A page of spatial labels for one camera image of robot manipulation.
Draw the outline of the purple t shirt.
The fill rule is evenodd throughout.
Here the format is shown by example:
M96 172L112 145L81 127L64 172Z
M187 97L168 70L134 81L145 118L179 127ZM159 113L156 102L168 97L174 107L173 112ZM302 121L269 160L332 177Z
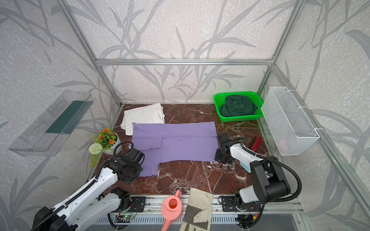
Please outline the purple t shirt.
M145 155L140 177L158 175L171 161L213 162L219 148L215 123L133 124L134 148Z

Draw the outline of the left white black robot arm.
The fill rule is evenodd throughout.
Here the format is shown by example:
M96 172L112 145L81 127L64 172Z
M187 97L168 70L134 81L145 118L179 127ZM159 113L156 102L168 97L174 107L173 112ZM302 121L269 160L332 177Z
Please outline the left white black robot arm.
M35 215L34 231L84 231L103 216L114 211L127 211L133 205L129 192L113 189L103 192L118 181L131 184L143 171L145 155L128 142L129 149L114 154L97 174L67 199L52 208L43 207Z

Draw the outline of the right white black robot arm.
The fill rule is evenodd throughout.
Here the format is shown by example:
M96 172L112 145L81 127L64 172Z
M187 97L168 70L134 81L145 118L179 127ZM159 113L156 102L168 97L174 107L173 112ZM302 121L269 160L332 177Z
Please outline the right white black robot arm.
M302 191L299 175L276 157L266 157L248 148L245 139L232 140L229 135L219 135L221 145L215 161L232 164L236 160L251 174L252 185L237 190L233 202L222 202L230 209L246 211L252 204L288 202L297 198Z

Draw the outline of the potted orange flower plant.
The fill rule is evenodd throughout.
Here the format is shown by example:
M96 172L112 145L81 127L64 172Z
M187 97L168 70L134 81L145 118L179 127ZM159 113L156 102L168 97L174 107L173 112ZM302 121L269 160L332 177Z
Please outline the potted orange flower plant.
M92 144L88 148L91 155L90 168L97 166L101 153L113 155L113 151L120 142L120 139L113 129L105 128L101 130L96 137L93 137L92 141Z

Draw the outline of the green plastic basket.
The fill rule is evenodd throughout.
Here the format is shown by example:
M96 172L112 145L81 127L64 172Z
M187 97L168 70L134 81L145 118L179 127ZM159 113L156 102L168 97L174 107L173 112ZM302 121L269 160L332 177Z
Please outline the green plastic basket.
M252 91L219 93L214 96L214 103L222 122L257 120L263 116L263 101Z

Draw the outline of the green circuit board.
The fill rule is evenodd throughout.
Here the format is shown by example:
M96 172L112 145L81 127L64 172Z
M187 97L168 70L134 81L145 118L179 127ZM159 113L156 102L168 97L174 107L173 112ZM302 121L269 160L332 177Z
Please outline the green circuit board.
M125 215L117 215L115 217L116 222L118 223L130 223L136 218L135 214L125 214Z

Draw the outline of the dark green t shirt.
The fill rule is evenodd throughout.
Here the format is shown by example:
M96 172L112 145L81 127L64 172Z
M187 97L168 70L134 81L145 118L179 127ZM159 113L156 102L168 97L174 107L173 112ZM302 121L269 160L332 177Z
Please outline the dark green t shirt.
M220 115L224 117L254 115L257 106L250 98L243 95L229 95L225 104L220 107Z

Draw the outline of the folded white t shirt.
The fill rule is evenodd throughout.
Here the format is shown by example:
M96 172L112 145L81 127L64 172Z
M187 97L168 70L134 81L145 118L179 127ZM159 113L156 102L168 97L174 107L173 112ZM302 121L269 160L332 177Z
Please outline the folded white t shirt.
M165 115L160 103L138 107L124 111L121 129L125 135L132 136L136 124L164 124Z

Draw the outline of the pink watering can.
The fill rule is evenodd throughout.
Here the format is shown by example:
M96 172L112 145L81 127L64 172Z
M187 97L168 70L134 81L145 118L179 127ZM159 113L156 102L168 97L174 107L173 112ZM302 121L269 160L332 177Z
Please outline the pink watering can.
M180 200L181 191L166 197L161 205L161 214L165 219L161 231L167 231L173 222L178 221L183 215L183 204Z

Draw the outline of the beige gardening glove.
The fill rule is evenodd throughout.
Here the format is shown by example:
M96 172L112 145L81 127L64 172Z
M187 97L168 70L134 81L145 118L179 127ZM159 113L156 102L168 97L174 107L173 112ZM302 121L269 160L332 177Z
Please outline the beige gardening glove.
M191 188L180 231L209 231L214 195Z

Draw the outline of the red handled tool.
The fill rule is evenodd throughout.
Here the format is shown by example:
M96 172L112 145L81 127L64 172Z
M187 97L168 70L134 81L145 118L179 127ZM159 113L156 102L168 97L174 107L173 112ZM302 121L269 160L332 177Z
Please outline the red handled tool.
M253 144L251 146L251 150L258 153L258 149L261 145L261 137L255 137L255 139L253 140Z

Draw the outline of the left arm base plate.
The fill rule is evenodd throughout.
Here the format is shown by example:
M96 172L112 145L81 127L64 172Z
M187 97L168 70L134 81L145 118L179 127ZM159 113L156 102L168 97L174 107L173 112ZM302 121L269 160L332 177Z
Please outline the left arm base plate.
M145 207L145 196L131 196L130 203L125 212L142 213Z

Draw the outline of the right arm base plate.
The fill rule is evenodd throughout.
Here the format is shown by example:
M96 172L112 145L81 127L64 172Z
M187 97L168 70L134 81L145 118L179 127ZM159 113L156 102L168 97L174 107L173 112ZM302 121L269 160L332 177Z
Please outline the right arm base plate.
M222 206L223 212L256 212L261 210L258 202L245 203L239 196L222 195L218 197L218 202Z

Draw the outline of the clear plastic wall shelf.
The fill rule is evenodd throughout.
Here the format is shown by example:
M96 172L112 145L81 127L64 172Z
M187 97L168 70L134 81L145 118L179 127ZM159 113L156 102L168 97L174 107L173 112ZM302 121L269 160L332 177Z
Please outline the clear plastic wall shelf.
M65 90L10 146L23 157L53 157L93 104L92 95Z

